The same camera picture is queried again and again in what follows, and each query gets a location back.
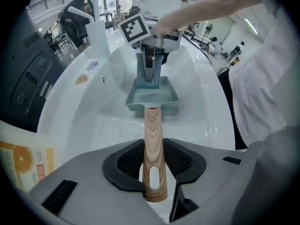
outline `ceiling light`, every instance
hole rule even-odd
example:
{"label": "ceiling light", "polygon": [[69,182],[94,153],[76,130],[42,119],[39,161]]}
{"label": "ceiling light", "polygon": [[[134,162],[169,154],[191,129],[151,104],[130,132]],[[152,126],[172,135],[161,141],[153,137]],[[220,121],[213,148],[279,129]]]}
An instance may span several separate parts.
{"label": "ceiling light", "polygon": [[246,22],[250,25],[250,27],[254,30],[254,32],[259,35],[259,33],[256,31],[256,29],[253,27],[253,25],[251,24],[251,22],[249,22],[249,20],[247,18],[245,18]]}

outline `hand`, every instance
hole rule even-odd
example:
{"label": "hand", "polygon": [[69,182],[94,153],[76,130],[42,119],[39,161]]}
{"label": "hand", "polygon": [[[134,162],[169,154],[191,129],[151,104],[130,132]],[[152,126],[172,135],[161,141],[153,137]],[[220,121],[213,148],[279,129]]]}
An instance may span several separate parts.
{"label": "hand", "polygon": [[175,30],[164,23],[164,20],[159,20],[151,29],[151,33],[158,37],[162,37],[165,34],[171,34],[174,31]]}

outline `sticker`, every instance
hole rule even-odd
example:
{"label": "sticker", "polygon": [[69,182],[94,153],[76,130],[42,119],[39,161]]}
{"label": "sticker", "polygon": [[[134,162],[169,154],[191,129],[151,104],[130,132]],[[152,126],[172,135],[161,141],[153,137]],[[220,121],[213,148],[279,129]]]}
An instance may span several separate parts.
{"label": "sticker", "polygon": [[98,61],[91,62],[91,63],[88,65],[88,67],[86,68],[86,70],[90,71],[90,70],[94,69],[97,65],[98,65]]}
{"label": "sticker", "polygon": [[45,178],[45,171],[44,171],[44,165],[37,165],[37,177],[38,181],[41,181]]}
{"label": "sticker", "polygon": [[75,82],[75,85],[80,85],[80,84],[83,84],[83,83],[86,83],[88,81],[88,76],[86,74],[81,74],[77,79],[76,79],[76,82]]}

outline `human arm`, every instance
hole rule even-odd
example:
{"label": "human arm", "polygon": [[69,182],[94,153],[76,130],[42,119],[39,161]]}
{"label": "human arm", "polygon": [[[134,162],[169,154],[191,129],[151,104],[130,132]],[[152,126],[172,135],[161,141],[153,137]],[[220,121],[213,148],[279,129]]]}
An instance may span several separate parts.
{"label": "human arm", "polygon": [[152,28],[152,33],[161,37],[189,24],[230,16],[259,3],[260,0],[199,0],[165,15]]}

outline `button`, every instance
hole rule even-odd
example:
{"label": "button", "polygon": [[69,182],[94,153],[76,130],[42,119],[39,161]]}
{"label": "button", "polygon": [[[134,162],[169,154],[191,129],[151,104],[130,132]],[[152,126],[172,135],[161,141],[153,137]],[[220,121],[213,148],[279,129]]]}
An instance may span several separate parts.
{"label": "button", "polygon": [[42,58],[39,62],[38,62],[38,65],[43,67],[44,65],[46,64],[46,59],[45,58]]}
{"label": "button", "polygon": [[23,105],[25,102],[25,99],[26,99],[25,94],[21,92],[18,96],[18,104]]}
{"label": "button", "polygon": [[30,72],[26,72],[25,76],[34,84],[38,83],[37,79]]}

